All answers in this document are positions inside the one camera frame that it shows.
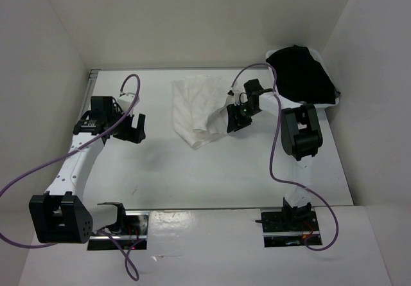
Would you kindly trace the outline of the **white skirt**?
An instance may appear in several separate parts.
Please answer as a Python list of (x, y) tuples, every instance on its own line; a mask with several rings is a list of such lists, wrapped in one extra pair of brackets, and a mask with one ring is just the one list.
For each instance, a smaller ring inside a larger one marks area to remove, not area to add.
[(174, 80), (173, 128), (194, 150), (228, 135), (228, 84), (219, 76), (196, 75)]

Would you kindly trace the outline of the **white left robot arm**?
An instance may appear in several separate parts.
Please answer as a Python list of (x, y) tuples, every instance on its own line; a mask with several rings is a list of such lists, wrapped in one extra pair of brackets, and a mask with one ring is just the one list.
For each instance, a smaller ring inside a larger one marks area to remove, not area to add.
[(119, 98), (92, 96), (91, 108), (73, 129), (70, 156), (56, 179), (42, 195), (29, 202), (31, 219), (39, 242), (43, 244), (84, 244), (99, 229), (113, 234), (128, 226), (125, 207), (120, 202), (101, 202), (93, 208), (83, 204), (85, 185), (94, 163), (110, 138), (138, 144), (145, 139), (144, 114), (135, 118), (139, 98), (122, 93)]

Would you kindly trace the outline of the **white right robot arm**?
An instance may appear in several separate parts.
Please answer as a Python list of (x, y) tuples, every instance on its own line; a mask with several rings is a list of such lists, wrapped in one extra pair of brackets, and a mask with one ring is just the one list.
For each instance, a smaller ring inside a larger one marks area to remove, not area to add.
[(285, 107), (280, 97), (272, 89), (264, 89), (257, 79), (246, 82), (244, 92), (231, 89), (228, 101), (228, 133), (248, 127), (252, 117), (262, 111), (278, 119), (275, 139), (281, 140), (284, 153), (293, 158), (292, 178), (277, 179), (290, 185), (283, 197), (280, 223), (286, 229), (297, 229), (311, 214), (311, 166), (323, 144), (315, 106)]

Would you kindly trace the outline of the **black folded skirt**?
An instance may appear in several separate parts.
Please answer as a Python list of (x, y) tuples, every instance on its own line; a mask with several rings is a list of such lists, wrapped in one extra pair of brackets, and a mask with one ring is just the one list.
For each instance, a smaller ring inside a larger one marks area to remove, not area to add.
[(293, 102), (335, 104), (337, 92), (319, 61), (305, 46), (289, 46), (268, 56), (279, 94)]

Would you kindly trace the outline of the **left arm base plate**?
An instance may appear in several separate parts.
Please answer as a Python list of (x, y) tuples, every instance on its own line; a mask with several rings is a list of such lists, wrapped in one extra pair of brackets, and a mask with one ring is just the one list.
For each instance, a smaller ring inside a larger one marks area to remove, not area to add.
[[(148, 211), (126, 210), (122, 222), (105, 226), (101, 230), (108, 233), (124, 251), (146, 250), (148, 226)], [(117, 248), (108, 236), (98, 232), (91, 235), (87, 244), (88, 251), (113, 251)]]

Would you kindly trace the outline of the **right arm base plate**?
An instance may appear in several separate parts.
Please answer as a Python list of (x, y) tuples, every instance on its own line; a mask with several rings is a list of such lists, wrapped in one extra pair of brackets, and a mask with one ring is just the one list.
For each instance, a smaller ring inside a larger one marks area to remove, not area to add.
[(308, 216), (297, 220), (287, 220), (281, 209), (261, 210), (260, 218), (255, 222), (262, 226), (265, 247), (321, 246), (317, 215), (311, 210)]

